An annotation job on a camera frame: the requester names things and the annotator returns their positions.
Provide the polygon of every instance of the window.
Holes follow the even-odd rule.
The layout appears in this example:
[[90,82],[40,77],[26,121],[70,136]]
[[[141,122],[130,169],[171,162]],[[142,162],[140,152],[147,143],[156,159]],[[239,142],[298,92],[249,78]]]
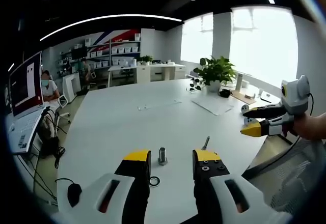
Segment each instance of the window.
[[181,60],[199,63],[211,58],[213,47],[213,13],[185,21],[182,26]]
[[290,10],[234,8],[231,26],[230,61],[237,71],[276,87],[296,78],[297,37]]

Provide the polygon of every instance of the person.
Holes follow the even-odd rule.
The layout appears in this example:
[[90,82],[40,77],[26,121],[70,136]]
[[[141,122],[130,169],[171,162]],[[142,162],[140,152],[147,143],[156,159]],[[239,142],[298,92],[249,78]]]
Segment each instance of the person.
[[304,139],[326,139],[326,113],[317,117],[307,114],[295,117],[292,130]]
[[87,87],[91,79],[91,67],[85,59],[82,59],[82,67],[79,72],[81,77],[80,81]]
[[45,107],[50,107],[50,111],[44,118],[43,126],[50,130],[50,137],[55,137],[55,112],[59,108],[58,98],[60,96],[56,83],[50,79],[49,71],[45,70],[41,74],[42,95]]

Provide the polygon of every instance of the face mask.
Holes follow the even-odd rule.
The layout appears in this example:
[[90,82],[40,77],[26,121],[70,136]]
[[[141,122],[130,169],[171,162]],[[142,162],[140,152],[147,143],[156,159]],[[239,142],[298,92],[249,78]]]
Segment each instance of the face mask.
[[49,85],[49,80],[41,80],[41,84],[42,86],[46,87],[47,85]]

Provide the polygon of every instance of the small plant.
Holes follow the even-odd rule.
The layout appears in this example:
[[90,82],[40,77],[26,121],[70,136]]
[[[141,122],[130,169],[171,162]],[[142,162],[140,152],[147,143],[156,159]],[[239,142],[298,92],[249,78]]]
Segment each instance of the small plant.
[[147,63],[147,62],[152,62],[153,61],[153,57],[146,55],[146,56],[142,56],[142,57],[137,57],[137,62],[141,62],[142,65]]
[[144,62],[152,62],[153,61],[153,57],[149,56],[149,55],[143,56],[142,58],[143,58]]
[[190,89],[189,91],[194,91],[195,89],[201,91],[202,88],[200,87],[200,85],[198,85],[198,83],[200,83],[200,80],[198,78],[192,78],[193,83],[190,83]]
[[200,65],[202,68],[195,68],[194,72],[203,78],[207,86],[211,81],[219,80],[222,83],[232,81],[235,77],[235,71],[232,69],[234,65],[223,56],[220,59],[215,59],[213,56],[211,59],[201,58]]

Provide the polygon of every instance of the laptop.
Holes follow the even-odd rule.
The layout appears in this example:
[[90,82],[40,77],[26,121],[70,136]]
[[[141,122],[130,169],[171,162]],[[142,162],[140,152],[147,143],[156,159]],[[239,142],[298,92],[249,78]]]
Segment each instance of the laptop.
[[13,154],[27,153],[44,110],[41,88],[41,55],[38,52],[9,78],[12,113],[6,117],[7,137]]

